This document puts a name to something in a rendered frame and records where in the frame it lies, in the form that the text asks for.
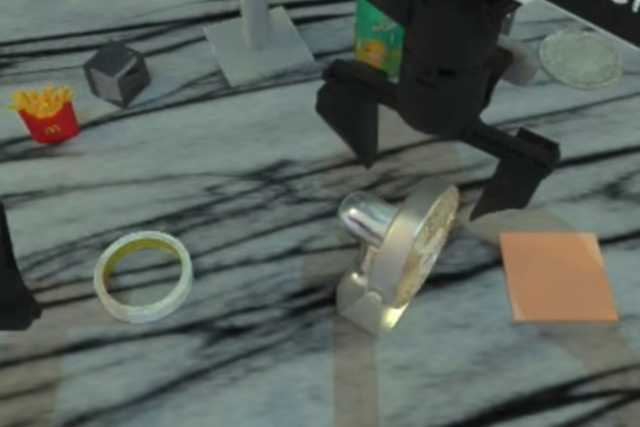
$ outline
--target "marble table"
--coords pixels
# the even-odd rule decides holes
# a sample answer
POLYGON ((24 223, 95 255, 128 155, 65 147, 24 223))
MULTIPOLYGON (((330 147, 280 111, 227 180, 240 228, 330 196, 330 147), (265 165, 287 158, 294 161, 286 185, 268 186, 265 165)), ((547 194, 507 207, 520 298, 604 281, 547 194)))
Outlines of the marble table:
MULTIPOLYGON (((235 0, 0 0, 0 97, 68 83, 83 124, 34 143, 0 111, 0 196, 25 281, 44 308, 0 334, 0 424, 18 426, 637 426, 640 409, 640 55, 584 92, 540 73, 501 84, 487 120, 562 143, 531 209, 464 220, 495 161, 382 115, 380 162, 359 167, 314 112, 319 75, 349 57, 353 0, 284 5, 317 63, 231 89, 202 27, 235 0), (81 65, 109 39, 142 51, 153 82, 120 110, 94 98, 81 65), (421 179, 460 186, 464 209, 399 325, 374 342, 337 318, 334 288, 356 244, 335 218, 355 189, 390 201, 421 179), (496 233, 596 232, 619 323, 512 321, 496 233), (192 254, 186 304, 148 325, 114 321, 93 291, 116 238, 160 230, 192 254)), ((535 47, 575 22, 527 6, 513 36, 535 47)), ((178 271, 118 269, 120 297, 159 298, 178 271)))

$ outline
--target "green box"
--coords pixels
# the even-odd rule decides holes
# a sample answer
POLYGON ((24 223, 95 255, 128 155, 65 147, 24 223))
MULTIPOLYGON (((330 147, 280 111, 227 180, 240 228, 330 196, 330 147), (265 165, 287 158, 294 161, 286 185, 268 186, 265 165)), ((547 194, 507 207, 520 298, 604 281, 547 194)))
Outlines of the green box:
POLYGON ((356 0, 355 58, 394 77, 400 70, 404 29, 367 0, 356 0))

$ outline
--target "orange square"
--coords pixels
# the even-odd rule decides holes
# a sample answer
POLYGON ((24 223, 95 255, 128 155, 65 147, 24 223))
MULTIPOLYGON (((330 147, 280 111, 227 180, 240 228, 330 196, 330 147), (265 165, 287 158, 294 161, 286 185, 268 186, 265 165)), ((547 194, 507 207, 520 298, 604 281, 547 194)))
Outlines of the orange square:
POLYGON ((595 234, 508 232, 500 247, 515 320, 618 320, 595 234))

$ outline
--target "gray cube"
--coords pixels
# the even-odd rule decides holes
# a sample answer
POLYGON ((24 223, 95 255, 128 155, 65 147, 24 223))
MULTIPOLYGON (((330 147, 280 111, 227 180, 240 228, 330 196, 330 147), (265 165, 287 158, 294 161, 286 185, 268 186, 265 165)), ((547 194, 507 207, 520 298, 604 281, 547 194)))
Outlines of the gray cube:
POLYGON ((143 55, 122 42, 109 42, 83 66, 96 97, 127 107, 150 82, 143 55))

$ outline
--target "white tape ring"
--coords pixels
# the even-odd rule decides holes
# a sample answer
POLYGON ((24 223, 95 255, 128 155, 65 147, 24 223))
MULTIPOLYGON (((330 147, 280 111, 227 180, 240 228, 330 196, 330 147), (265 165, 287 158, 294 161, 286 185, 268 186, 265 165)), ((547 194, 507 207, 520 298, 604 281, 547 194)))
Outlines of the white tape ring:
POLYGON ((105 310, 116 319, 132 324, 153 322, 173 313, 187 299, 192 283, 193 267, 185 246, 170 235, 154 231, 136 232, 116 240, 98 259, 93 276, 93 285, 105 310), (107 292, 111 271, 125 255, 147 248, 166 250, 176 256, 182 268, 180 280, 165 298, 153 304, 139 306, 122 304, 107 292))

